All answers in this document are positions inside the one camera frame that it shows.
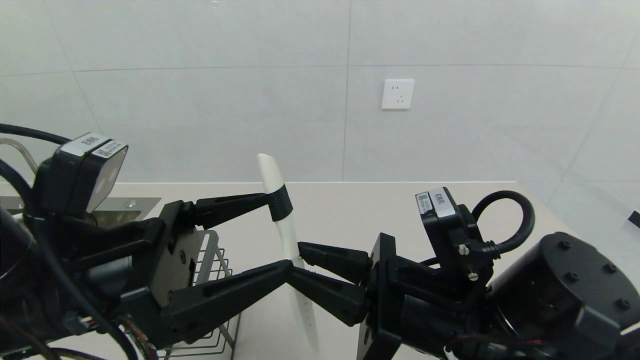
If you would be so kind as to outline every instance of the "stainless steel sink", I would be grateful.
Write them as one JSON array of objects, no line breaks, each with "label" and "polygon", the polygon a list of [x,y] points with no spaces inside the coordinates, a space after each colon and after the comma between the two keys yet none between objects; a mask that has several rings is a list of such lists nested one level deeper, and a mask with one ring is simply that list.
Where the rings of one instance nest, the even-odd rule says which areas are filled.
[{"label": "stainless steel sink", "polygon": [[[159,201],[159,197],[108,197],[92,215],[100,227],[109,229],[143,220]],[[22,213],[24,205],[17,196],[0,196],[0,207],[16,215]]]}]

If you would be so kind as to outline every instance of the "black rubber grip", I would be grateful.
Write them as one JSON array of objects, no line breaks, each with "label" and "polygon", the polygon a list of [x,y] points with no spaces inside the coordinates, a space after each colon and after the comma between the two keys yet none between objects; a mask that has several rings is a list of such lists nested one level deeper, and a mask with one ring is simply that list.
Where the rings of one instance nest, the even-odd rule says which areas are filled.
[{"label": "black rubber grip", "polygon": [[278,190],[268,193],[267,197],[269,198],[269,210],[273,221],[280,221],[288,217],[293,211],[286,185],[282,185]]}]

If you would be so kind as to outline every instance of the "black motor housing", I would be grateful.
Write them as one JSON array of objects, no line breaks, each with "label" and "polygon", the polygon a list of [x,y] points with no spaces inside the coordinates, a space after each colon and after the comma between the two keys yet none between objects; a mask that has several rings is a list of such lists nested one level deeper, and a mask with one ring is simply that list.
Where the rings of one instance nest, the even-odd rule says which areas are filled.
[{"label": "black motor housing", "polygon": [[620,332],[640,321],[640,295],[593,246],[554,233],[493,281],[487,310],[494,332],[544,344],[490,345],[478,358],[597,360],[613,353]]}]

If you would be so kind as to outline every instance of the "white toothbrush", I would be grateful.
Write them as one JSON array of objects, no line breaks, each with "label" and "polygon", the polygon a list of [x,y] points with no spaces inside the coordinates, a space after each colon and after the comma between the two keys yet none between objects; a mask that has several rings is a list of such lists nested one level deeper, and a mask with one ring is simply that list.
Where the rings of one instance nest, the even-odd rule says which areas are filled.
[{"label": "white toothbrush", "polygon": [[[290,259],[293,265],[299,268],[305,268],[305,262],[300,258],[300,252],[298,250],[291,200],[289,199],[289,194],[287,193],[276,159],[266,154],[258,154],[258,164],[260,165],[260,173],[262,174],[264,192],[271,195],[269,209],[280,233],[283,256],[285,259]],[[307,344],[314,359],[319,359],[320,349],[313,303],[306,296],[290,286],[289,295],[296,323],[300,331],[304,334],[303,341]]]}]

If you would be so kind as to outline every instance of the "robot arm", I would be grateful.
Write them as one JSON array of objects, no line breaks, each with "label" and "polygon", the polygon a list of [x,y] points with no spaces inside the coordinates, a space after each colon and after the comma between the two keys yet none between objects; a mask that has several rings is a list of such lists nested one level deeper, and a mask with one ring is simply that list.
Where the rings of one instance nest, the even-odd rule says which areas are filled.
[{"label": "robot arm", "polygon": [[[523,207],[519,236],[485,242],[477,218],[505,198]],[[591,245],[547,235],[488,283],[493,260],[531,233],[533,209],[520,194],[491,194],[472,213],[446,188],[418,194],[417,202],[436,259],[398,256],[387,234],[370,256],[299,243],[307,263],[348,282],[298,268],[287,282],[347,326],[359,324],[358,360],[391,360],[400,344],[441,359],[638,359],[639,333],[621,331],[640,320],[640,297]]]},{"label": "robot arm", "polygon": [[0,208],[0,319],[10,325],[0,327],[0,357],[41,352],[33,338],[47,343],[99,331],[135,359],[116,319],[126,317],[156,348],[192,343],[290,276],[293,263],[283,260],[193,284],[196,226],[268,205],[265,193],[176,201],[157,218],[112,229],[95,224],[90,213],[111,191],[126,151],[98,134],[65,142],[40,165],[33,189],[0,163],[25,203],[25,226]]},{"label": "robot arm", "polygon": [[[446,188],[416,195],[436,254],[420,263],[398,256],[395,238],[380,234],[370,254],[298,243],[308,264],[346,281],[283,260],[195,285],[196,226],[208,229],[267,205],[268,195],[177,201],[157,218],[103,229],[90,213],[111,191],[126,144],[2,124],[0,133],[61,144],[39,166],[33,188],[0,160],[0,176],[25,202],[25,227],[0,208],[5,359],[38,352],[57,359],[42,344],[90,331],[109,333],[136,359],[117,319],[134,323],[156,348],[192,343],[285,282],[347,326],[359,324],[358,360],[392,359],[401,344],[448,360],[639,358],[640,332],[621,331],[640,321],[640,296],[587,243],[547,235],[489,283],[493,262],[533,229],[533,208],[520,194],[491,194],[473,211]],[[477,220],[499,199],[519,203],[523,222],[495,244],[483,240]]]}]

